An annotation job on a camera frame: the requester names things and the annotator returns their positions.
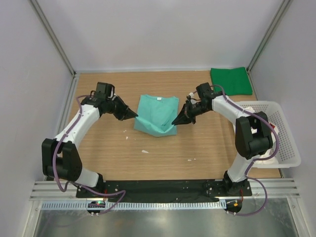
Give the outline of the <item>teal t-shirt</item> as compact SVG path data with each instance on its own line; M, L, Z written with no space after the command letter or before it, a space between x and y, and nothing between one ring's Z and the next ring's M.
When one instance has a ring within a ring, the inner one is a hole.
M144 94L140 96L134 129L154 137L177 134L177 127L172 124L178 115L179 99Z

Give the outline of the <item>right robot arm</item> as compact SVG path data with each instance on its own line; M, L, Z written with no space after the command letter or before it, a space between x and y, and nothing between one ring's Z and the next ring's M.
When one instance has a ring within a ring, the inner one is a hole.
M224 190L228 195L238 195L245 186L249 170L267 150L279 147L279 139L264 112L253 113L240 107L225 94L214 91L209 83L196 87L199 96L188 95L172 125L194 124L196 117L214 111L228 119L235 127L237 156L223 177Z

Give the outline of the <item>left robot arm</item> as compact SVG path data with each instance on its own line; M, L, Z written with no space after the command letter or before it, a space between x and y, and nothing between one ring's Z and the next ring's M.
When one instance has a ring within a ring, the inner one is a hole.
M76 98L79 110L70 123L54 138L46 138L41 145L42 171L55 180L60 191L68 184L86 189L97 196L107 197L103 176L84 168L78 147L93 124L104 114L112 114L119 120L138 115L115 93L115 86L98 82L96 89Z

